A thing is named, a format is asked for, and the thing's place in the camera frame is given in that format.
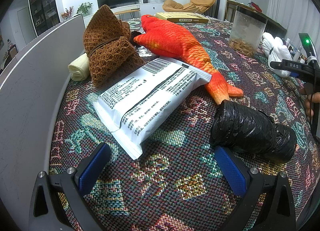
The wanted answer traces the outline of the person right hand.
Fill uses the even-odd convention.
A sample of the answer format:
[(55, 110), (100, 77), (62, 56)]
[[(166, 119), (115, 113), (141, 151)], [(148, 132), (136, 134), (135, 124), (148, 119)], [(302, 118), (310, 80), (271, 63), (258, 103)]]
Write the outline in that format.
[(311, 122), (313, 117), (313, 104), (320, 102), (320, 92), (316, 92), (313, 95), (307, 95), (304, 88), (301, 88), (299, 90), (300, 94), (306, 96), (306, 99), (304, 100), (304, 108), (305, 108), (305, 114), (309, 122)]

